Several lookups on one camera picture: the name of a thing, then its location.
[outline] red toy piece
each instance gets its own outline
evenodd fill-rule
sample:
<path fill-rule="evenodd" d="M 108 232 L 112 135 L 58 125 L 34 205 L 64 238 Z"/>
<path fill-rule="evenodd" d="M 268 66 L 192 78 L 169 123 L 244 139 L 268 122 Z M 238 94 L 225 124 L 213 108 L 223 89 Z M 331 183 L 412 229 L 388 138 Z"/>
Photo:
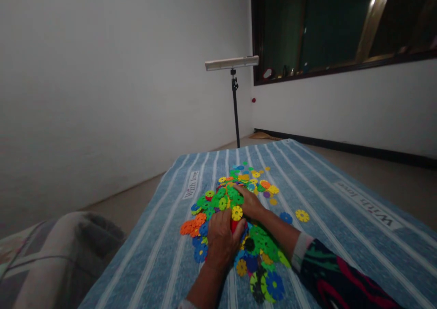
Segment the red toy piece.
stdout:
<path fill-rule="evenodd" d="M 231 220 L 231 231 L 232 231 L 232 234 L 235 232 L 235 230 L 237 229 L 237 225 L 238 225 L 238 221 L 235 221 L 235 220 Z"/>

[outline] light fixture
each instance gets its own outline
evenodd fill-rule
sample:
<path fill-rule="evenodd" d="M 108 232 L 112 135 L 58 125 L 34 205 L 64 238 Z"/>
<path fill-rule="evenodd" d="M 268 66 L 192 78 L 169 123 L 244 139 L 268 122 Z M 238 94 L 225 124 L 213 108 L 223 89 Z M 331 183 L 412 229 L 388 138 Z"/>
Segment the light fixture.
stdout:
<path fill-rule="evenodd" d="M 234 96 L 234 114 L 235 114 L 235 131 L 237 132 L 237 147 L 240 147 L 240 133 L 238 130 L 238 115 L 237 115 L 237 77 L 235 77 L 235 68 L 257 66 L 259 62 L 259 56 L 247 56 L 242 58 L 232 58 L 226 60 L 214 60 L 206 61 L 206 71 L 230 69 L 232 76 L 232 95 Z"/>

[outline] blue striped blanket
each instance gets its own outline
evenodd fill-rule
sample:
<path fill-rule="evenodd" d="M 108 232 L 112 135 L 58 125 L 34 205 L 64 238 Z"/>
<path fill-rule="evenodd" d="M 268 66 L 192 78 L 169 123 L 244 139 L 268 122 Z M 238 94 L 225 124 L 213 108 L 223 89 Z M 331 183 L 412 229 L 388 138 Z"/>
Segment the blue striped blanket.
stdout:
<path fill-rule="evenodd" d="M 175 308 L 200 270 L 191 238 L 182 237 L 180 227 L 190 219 L 195 200 L 244 161 L 257 170 L 270 167 L 265 179 L 280 189 L 276 206 L 259 194 L 264 206 L 293 217 L 296 210 L 305 210 L 310 219 L 294 219 L 296 228 L 370 276 L 401 305 L 435 308 L 436 233 L 293 140 L 179 157 L 80 308 Z M 318 308 L 291 269 L 279 265 L 277 271 L 285 298 L 262 306 Z M 258 307 L 248 277 L 239 277 L 235 268 L 219 307 Z"/>

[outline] person's left hand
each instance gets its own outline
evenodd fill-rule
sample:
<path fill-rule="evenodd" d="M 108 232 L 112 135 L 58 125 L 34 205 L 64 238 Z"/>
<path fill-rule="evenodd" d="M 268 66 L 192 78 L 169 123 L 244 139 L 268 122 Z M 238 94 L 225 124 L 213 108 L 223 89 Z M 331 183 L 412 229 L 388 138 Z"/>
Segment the person's left hand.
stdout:
<path fill-rule="evenodd" d="M 205 265 L 219 271 L 225 271 L 233 261 L 246 223 L 246 219 L 241 219 L 232 234 L 231 214 L 231 209 L 219 211 L 212 215 L 208 225 L 208 257 Z"/>

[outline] black pole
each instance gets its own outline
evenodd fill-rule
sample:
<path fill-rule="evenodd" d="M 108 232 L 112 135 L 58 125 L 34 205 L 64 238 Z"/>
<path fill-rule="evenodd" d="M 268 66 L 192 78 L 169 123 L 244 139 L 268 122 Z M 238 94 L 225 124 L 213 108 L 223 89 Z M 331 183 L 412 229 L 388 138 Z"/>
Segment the black pole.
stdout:
<path fill-rule="evenodd" d="M 237 132 L 237 148 L 240 148 L 240 133 L 238 131 L 238 114 L 237 114 L 237 77 L 235 77 L 235 69 L 231 69 L 232 76 L 232 95 L 234 96 L 234 114 L 235 114 L 235 130 Z"/>

